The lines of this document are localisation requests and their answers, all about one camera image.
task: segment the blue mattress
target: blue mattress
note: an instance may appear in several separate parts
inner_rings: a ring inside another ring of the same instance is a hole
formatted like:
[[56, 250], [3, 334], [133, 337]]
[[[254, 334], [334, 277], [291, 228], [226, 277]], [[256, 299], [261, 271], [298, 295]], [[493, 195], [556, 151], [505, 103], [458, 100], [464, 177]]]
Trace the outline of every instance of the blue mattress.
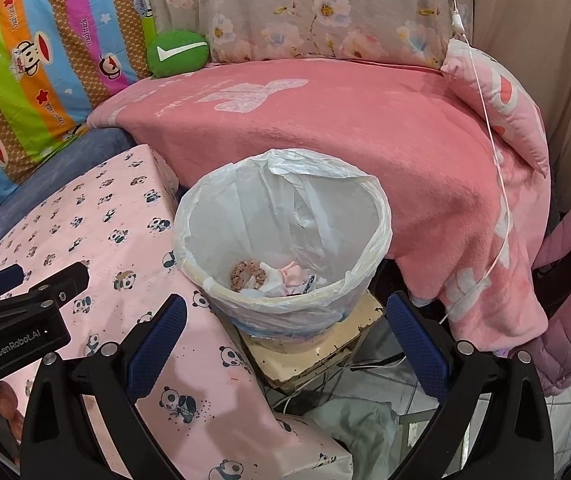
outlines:
[[136, 142], [132, 136], [120, 128], [90, 130], [72, 142], [25, 179], [3, 202], [0, 207], [0, 240], [59, 187], [133, 146]]

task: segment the tiled floor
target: tiled floor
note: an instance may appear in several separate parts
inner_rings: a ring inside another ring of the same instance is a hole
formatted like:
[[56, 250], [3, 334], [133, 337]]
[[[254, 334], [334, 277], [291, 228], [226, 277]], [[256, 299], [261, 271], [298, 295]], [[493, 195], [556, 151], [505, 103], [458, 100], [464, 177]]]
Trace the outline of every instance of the tiled floor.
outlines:
[[[378, 359], [400, 351], [398, 343], [386, 327], [371, 330], [361, 346], [355, 362], [363, 359]], [[407, 362], [388, 368], [374, 368], [355, 372], [345, 371], [335, 386], [334, 396], [360, 397], [363, 399], [390, 402], [399, 415], [423, 412], [437, 407], [436, 399], [425, 395]], [[552, 427], [555, 471], [571, 460], [571, 388], [557, 397], [547, 399]], [[478, 435], [488, 396], [479, 399], [470, 422], [470, 447]]]

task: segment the white plastic bag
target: white plastic bag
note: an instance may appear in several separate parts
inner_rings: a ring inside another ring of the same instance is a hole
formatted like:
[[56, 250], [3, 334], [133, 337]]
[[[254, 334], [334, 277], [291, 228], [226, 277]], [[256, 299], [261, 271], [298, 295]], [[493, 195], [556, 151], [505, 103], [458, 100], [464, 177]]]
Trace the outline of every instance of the white plastic bag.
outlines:
[[[309, 150], [270, 150], [205, 175], [181, 199], [174, 256], [211, 303], [252, 336], [309, 340], [352, 312], [392, 240], [376, 177]], [[295, 261], [328, 280], [313, 292], [248, 298], [230, 271]]]

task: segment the pink blanket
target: pink blanket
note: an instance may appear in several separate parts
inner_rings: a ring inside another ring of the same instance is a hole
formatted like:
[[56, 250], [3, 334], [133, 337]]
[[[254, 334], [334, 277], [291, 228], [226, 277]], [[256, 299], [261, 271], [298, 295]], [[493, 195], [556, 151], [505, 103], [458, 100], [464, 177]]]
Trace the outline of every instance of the pink blanket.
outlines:
[[[455, 337], [495, 350], [547, 328], [530, 268], [550, 183], [496, 140], [508, 226], [485, 127], [436, 71], [324, 59], [212, 66], [142, 80], [98, 107], [88, 125], [125, 128], [187, 186], [270, 148], [340, 157], [381, 181], [392, 208], [389, 257], [415, 297], [443, 301]], [[498, 264], [475, 286], [506, 230]]]

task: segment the green pillow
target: green pillow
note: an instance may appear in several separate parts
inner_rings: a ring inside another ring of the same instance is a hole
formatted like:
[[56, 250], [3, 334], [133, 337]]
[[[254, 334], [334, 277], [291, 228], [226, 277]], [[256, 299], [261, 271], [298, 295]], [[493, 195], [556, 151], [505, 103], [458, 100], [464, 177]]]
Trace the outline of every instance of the green pillow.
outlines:
[[160, 34], [148, 48], [148, 67], [153, 78], [196, 72], [210, 56], [203, 36], [189, 30], [170, 30]]

